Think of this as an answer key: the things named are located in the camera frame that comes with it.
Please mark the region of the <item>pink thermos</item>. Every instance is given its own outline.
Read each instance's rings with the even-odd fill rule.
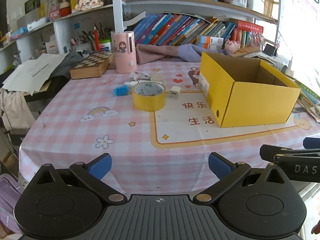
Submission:
[[[128,74],[137,69],[134,32],[113,33],[112,44],[115,52],[116,70]]]

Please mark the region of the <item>red pen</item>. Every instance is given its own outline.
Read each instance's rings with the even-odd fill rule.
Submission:
[[[94,35],[94,43],[96,44],[96,51],[100,51],[99,37],[98,37],[98,31],[96,27],[94,27],[93,35]]]

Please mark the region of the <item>white cloth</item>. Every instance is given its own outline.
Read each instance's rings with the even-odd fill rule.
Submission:
[[[4,111],[2,120],[7,130],[28,129],[34,124],[33,117],[23,92],[9,92],[0,90],[0,108]]]

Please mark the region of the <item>red heart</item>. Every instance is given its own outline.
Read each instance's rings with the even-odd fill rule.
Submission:
[[[175,78],[175,79],[173,80],[173,82],[175,82],[175,83],[181,83],[181,82],[183,82],[183,80],[182,80],[182,79],[176,79],[176,78]]]

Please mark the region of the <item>beige eraser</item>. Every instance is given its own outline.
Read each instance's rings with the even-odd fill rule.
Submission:
[[[181,87],[175,87],[175,86],[173,86],[173,87],[170,89],[169,97],[174,98],[174,99],[178,99],[180,93],[181,93]]]
[[[162,82],[163,81],[163,75],[161,73],[151,74],[150,81]]]

